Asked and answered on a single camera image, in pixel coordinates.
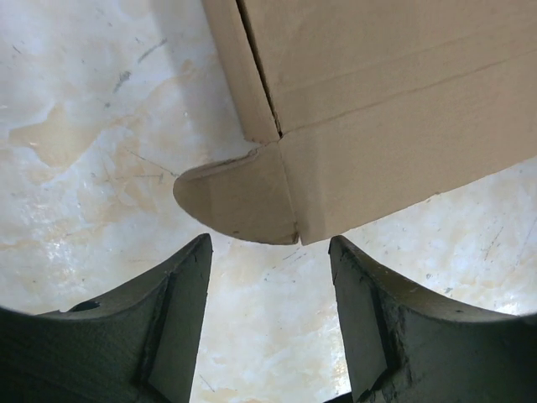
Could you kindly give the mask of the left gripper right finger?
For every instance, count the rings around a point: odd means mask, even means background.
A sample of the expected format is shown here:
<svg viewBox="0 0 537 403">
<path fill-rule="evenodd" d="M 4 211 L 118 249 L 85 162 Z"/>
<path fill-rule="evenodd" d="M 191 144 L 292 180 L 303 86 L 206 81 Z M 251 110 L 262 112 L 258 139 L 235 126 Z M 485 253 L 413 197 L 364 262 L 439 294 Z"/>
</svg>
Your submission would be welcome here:
<svg viewBox="0 0 537 403">
<path fill-rule="evenodd" d="M 429 290 L 342 236 L 329 255 L 354 401 L 535 401 L 535 315 Z"/>
</svg>

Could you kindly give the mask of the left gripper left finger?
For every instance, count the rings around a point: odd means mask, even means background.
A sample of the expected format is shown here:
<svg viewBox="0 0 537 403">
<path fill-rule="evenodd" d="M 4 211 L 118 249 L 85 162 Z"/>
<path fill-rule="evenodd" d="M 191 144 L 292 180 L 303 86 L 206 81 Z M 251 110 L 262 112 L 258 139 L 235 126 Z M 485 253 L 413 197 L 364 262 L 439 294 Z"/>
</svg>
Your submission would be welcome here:
<svg viewBox="0 0 537 403">
<path fill-rule="evenodd" d="M 1 310 L 4 402 L 187 402 L 212 243 L 192 239 L 151 270 L 68 311 Z"/>
</svg>

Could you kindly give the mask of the cardboard box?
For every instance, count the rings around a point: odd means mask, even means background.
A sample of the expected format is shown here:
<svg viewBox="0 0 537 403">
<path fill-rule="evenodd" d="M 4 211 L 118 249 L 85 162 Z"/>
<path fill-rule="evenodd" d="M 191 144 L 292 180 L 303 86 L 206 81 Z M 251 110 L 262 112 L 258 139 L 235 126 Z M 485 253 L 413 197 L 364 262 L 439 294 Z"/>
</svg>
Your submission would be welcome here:
<svg viewBox="0 0 537 403">
<path fill-rule="evenodd" d="M 242 158 L 179 206 L 245 241 L 310 244 L 536 154 L 533 1 L 206 1 Z"/>
</svg>

